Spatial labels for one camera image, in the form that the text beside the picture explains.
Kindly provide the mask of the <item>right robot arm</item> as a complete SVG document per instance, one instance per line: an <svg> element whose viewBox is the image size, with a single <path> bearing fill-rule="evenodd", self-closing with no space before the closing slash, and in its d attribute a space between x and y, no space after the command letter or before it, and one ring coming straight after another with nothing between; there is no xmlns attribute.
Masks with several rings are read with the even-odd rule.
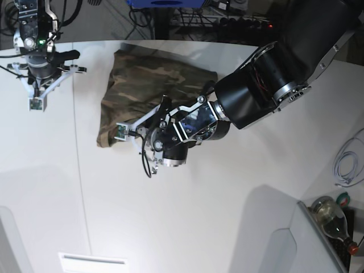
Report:
<svg viewBox="0 0 364 273"><path fill-rule="evenodd" d="M75 73L86 73L85 67L66 65L80 57L77 50L57 52L56 40L64 20L67 3L64 2L62 18L51 10L50 1L14 1L18 9L19 27L13 35L14 55L2 59L22 57L25 63L17 61L1 69L20 79L27 91L28 110L45 111L47 96Z"/></svg>

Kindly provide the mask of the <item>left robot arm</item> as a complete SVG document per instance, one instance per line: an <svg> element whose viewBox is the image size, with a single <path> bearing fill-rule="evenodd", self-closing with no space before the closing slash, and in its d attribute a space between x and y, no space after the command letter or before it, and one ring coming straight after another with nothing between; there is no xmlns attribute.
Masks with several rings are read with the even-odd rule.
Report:
<svg viewBox="0 0 364 273"><path fill-rule="evenodd" d="M160 105L134 123L117 125L116 140L135 142L147 176L177 167L188 150L243 129L305 95L311 83L363 24L362 1L292 1L274 42L257 48L233 73L207 87L192 105Z"/></svg>

